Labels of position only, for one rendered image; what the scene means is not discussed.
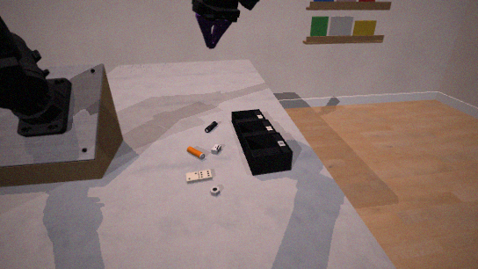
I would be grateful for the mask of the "white hex nut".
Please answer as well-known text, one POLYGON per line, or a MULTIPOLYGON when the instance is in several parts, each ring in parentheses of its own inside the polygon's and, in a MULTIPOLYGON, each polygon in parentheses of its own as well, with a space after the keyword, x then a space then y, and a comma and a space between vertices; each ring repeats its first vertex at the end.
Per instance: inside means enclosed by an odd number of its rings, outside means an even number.
POLYGON ((211 190, 211 195, 213 196, 217 196, 218 194, 220 194, 220 189, 218 186, 213 186, 212 188, 210 188, 211 190))

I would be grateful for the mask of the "cream domino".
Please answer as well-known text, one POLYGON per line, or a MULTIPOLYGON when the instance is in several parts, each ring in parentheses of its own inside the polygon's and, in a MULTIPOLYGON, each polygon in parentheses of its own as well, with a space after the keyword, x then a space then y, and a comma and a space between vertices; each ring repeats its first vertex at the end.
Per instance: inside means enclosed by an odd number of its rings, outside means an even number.
POLYGON ((187 184, 211 180, 211 179, 212 179, 212 174, 210 170, 186 173, 187 184))

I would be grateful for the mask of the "orange battery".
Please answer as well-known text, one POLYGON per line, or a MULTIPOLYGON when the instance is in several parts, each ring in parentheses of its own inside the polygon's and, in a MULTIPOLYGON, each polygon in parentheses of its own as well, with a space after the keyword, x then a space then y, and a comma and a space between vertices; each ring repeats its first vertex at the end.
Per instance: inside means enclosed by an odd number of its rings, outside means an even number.
POLYGON ((187 148, 187 151, 188 151, 189 153, 193 154, 194 156, 200 158, 200 159, 204 159, 204 158, 205 158, 205 154, 204 154, 204 153, 202 153, 202 152, 196 150, 195 148, 193 148, 193 147, 191 147, 191 146, 187 148))

